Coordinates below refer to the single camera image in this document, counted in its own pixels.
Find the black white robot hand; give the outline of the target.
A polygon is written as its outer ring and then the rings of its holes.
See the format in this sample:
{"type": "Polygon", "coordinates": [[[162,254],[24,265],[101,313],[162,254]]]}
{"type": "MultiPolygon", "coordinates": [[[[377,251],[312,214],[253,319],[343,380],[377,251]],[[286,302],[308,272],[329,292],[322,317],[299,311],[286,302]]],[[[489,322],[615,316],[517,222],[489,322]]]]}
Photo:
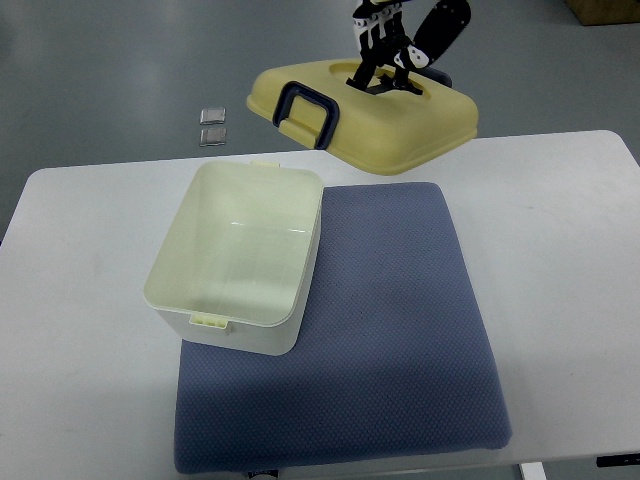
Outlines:
{"type": "Polygon", "coordinates": [[[382,75],[385,90],[421,95],[423,90],[410,81],[409,74],[432,65],[453,44],[471,20],[467,1],[438,1],[427,13],[415,35],[407,35],[403,23],[402,1],[358,1],[352,14],[353,30],[361,62],[350,87],[370,92],[376,69],[395,68],[382,75]]]}

